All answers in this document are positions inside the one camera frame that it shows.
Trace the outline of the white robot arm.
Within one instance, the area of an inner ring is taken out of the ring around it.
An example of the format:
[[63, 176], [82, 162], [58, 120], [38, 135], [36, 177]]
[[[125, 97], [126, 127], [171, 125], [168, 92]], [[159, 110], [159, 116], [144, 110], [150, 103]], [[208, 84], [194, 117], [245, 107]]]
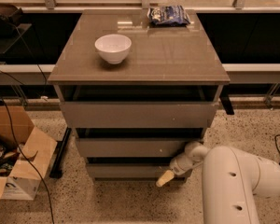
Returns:
[[235, 147], [186, 144], [156, 182], [159, 187], [202, 167], [204, 224], [259, 224], [254, 198], [280, 196], [280, 165]]

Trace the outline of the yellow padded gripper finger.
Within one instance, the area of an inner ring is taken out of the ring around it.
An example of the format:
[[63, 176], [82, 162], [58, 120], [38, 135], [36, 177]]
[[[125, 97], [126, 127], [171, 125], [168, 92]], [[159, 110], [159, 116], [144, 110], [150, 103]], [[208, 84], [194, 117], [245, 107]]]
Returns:
[[174, 172], [171, 170], [167, 170], [157, 180], [156, 186], [160, 188], [160, 187], [164, 186], [166, 183], [168, 183], [169, 181], [171, 181], [174, 177], [175, 177]]

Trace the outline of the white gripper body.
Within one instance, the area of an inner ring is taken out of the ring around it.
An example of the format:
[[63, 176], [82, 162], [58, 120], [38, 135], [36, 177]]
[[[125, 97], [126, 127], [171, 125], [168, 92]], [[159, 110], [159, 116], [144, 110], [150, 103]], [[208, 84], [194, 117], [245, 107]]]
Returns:
[[185, 172], [192, 169], [194, 165], [194, 160], [185, 154], [179, 154], [170, 161], [169, 167], [175, 175], [183, 175]]

